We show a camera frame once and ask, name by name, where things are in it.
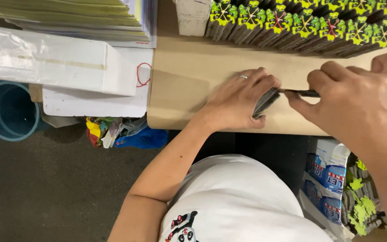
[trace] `blue plastic bag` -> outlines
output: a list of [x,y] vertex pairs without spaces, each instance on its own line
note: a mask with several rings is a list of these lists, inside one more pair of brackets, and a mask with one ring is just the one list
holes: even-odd
[[115,140],[115,147],[134,146],[140,149],[157,149],[165,145],[168,133],[165,130],[151,129],[147,122],[125,137]]

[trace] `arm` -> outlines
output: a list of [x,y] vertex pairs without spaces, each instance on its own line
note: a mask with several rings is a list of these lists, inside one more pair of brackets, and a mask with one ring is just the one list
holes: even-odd
[[373,59],[371,71],[327,62],[307,81],[320,102],[287,92],[290,106],[362,160],[387,215],[387,54]]
[[123,201],[109,242],[157,241],[167,202],[176,194],[208,136],[222,129],[264,127],[265,117],[253,119],[253,109],[259,98],[280,82],[264,68],[240,74],[249,78],[237,76],[219,87],[141,173]]

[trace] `paper stack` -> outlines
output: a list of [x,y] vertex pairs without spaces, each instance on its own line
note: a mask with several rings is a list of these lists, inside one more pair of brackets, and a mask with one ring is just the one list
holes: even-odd
[[24,30],[156,47],[157,0],[0,0],[0,18]]

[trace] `panda graphic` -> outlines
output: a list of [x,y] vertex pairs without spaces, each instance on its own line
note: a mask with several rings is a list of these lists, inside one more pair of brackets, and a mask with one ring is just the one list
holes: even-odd
[[174,242],[199,242],[196,240],[195,230],[192,228],[197,211],[185,215],[179,215],[176,220],[171,223],[171,229],[174,229],[165,239],[166,242],[175,240]]

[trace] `blue bucket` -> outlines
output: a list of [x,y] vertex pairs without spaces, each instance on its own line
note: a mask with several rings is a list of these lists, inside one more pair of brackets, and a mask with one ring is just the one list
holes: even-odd
[[0,138],[19,141],[44,130],[38,104],[30,99],[29,89],[16,82],[0,82]]

